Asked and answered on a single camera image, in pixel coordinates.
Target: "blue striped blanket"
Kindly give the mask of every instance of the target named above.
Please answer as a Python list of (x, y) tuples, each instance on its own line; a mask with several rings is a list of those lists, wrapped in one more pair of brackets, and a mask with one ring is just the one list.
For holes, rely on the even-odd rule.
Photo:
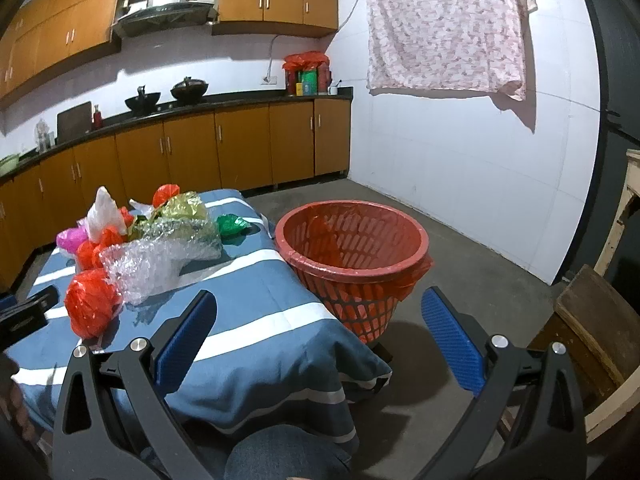
[[(358, 437), (348, 403), (372, 395), (391, 370), (298, 281), (276, 251), (268, 221), (239, 192), (216, 190), (201, 197), (212, 218), (236, 214), (259, 232), (226, 240), (214, 265), (189, 264), (178, 288), (140, 306), (125, 306), (100, 347), (114, 351), (135, 337), (151, 337), (198, 291), (209, 290), (218, 302), (216, 323), (180, 389), (166, 396), (178, 420), (205, 420), (233, 438), (288, 422), (355, 452)], [(47, 312), (46, 327), (8, 349), (20, 365), (14, 380), (31, 416), (49, 429), (66, 364), (79, 343), (62, 303), (72, 263), (58, 251), (50, 256), (31, 294), (55, 285), (61, 303)], [(136, 440), (139, 430), (124, 392), (117, 402)]]

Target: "red basket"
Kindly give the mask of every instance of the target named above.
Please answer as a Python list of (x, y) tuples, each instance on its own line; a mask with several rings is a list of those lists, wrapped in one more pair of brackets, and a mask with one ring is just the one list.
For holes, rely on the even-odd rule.
[(373, 202), (304, 205), (276, 226), (276, 243), (300, 281), (362, 342), (376, 340), (429, 270), (429, 237), (417, 221)]

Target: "blue gripper pad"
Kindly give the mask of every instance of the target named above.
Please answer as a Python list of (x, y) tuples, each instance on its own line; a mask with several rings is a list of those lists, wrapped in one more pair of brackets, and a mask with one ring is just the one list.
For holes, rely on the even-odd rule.
[(432, 288), (422, 295), (422, 318), (460, 387), (477, 397), (484, 387), (482, 356), (442, 298)]
[[(164, 322), (173, 322), (178, 327), (162, 352), (154, 359), (154, 386), (160, 395), (173, 393), (180, 387), (202, 343), (209, 335), (217, 313), (216, 298), (210, 292), (201, 290), (182, 316)], [(159, 335), (164, 323), (156, 335)]]

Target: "black pot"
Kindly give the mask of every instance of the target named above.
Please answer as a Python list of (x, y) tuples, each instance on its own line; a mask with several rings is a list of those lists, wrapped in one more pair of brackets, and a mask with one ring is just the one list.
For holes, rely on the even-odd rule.
[(194, 105), (200, 102), (209, 85), (202, 79), (185, 77), (171, 88), (171, 95), (183, 105)]
[(156, 111), (156, 103), (160, 98), (160, 92), (145, 93), (145, 87), (138, 87), (138, 95), (124, 99), (124, 104), (135, 114), (150, 114)]

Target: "concrete floor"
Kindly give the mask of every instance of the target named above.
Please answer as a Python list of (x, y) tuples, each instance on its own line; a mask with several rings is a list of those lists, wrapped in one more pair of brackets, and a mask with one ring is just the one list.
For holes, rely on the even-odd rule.
[[(553, 288), (492, 250), (453, 229), (350, 180), (280, 190), (248, 199), (277, 222), (308, 202), (354, 199), (379, 202), (415, 218), (430, 238), (434, 266), (396, 310), (380, 342), (393, 354), (389, 385), (373, 399), (353, 405), (360, 437), (356, 477), (407, 480), (436, 453), (468, 406), (420, 316), (420, 297), (437, 285), (460, 312), (473, 315), (489, 333), (525, 346), (552, 313)], [(494, 435), (482, 462), (502, 445)]]

